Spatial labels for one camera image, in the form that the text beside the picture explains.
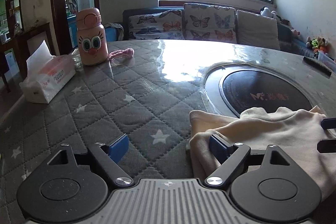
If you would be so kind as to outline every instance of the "red nose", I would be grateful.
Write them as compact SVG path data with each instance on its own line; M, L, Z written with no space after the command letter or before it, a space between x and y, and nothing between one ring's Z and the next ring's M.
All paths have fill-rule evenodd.
M88 51L88 53L91 54L91 55L94 55L94 54L97 53L97 49L95 49L95 48L91 48L91 49Z

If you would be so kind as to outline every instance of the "gray ribbed panel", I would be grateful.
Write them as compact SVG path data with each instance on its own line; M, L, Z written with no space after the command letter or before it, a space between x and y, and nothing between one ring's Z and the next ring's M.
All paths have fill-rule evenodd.
M220 190L206 189L196 179L141 179L130 189L116 190L105 207L78 224L252 224Z

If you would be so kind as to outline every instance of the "plain beige cushion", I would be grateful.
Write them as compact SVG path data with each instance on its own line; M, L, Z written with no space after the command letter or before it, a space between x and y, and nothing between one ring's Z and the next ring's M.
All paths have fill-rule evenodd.
M280 50L277 20L237 10L238 43Z

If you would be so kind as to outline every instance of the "green eye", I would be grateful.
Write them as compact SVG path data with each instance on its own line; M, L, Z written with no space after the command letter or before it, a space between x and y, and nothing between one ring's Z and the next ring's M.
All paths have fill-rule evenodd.
M85 52L88 52L89 49L91 49L91 42L90 42L90 39L88 38L84 38L83 41L82 41L82 45L83 45L83 50Z
M100 37L98 37L98 36L92 37L91 42L92 42L92 47L93 48L95 48L97 50L100 49L100 46L101 46Z

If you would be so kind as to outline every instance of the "metal screw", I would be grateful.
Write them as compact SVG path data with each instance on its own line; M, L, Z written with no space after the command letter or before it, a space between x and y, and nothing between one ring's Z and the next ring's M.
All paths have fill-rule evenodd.
M128 185L132 183L132 179L130 178L126 178L126 177L121 177L121 178L117 178L115 180L115 183L118 185Z
M220 185L223 183L223 180L219 177L209 177L206 182L210 185Z

